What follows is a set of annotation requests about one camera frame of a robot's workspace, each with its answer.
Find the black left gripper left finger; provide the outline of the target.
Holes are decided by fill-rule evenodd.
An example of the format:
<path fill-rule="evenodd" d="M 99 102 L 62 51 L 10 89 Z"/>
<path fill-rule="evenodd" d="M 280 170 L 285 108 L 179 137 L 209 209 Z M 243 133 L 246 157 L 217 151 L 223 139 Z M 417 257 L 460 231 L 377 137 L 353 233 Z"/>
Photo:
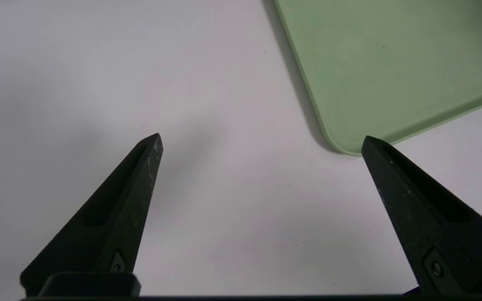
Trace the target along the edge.
<path fill-rule="evenodd" d="M 138 297 L 133 274 L 163 153 L 142 139 L 20 275 L 27 297 Z"/>

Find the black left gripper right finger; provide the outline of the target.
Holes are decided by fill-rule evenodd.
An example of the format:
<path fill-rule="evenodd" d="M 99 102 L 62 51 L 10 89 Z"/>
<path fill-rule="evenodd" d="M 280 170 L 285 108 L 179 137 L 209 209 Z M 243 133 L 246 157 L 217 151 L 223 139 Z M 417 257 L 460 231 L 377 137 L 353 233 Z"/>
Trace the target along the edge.
<path fill-rule="evenodd" d="M 482 297 L 482 215 L 407 156 L 367 136 L 361 154 L 420 297 Z"/>

